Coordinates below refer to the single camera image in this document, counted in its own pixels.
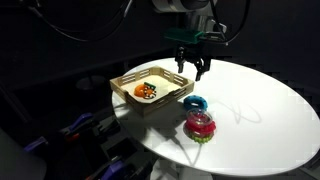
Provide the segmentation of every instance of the dark background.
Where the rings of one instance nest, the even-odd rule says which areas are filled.
[[[96,4],[88,6],[91,11],[80,11],[76,7],[86,1],[68,2],[69,9],[68,3],[52,6],[56,9],[47,9],[47,15],[61,26],[81,30],[102,25],[121,4],[92,1]],[[319,8],[318,0],[252,1],[238,38],[227,47],[206,45],[205,52],[287,80],[290,87],[302,88],[297,91],[316,109],[320,99]],[[243,9],[243,0],[218,2],[219,18],[229,26],[229,35],[238,28]],[[100,18],[96,24],[92,24],[94,17]],[[27,10],[1,9],[0,23],[0,81],[33,119],[23,123],[1,97],[4,116],[0,125],[25,145],[41,134],[69,125],[81,113],[110,106],[108,84],[84,92],[75,87],[79,79],[93,74],[109,80],[125,72],[122,62],[127,61],[132,68],[152,59],[172,57],[174,43],[164,39],[163,32],[177,25],[177,15],[157,14],[149,1],[136,1],[114,36],[93,43],[63,37]]]

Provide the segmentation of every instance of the wooden crate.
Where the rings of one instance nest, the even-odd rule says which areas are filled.
[[[133,98],[130,93],[122,86],[141,80],[151,75],[160,76],[170,83],[180,86],[179,89],[169,92],[152,103],[142,103]],[[154,66],[136,73],[117,77],[110,80],[111,89],[117,93],[127,104],[131,105],[141,116],[146,116],[167,103],[178,100],[181,97],[190,94],[194,89],[194,81],[184,78],[178,74],[165,70],[159,66]]]

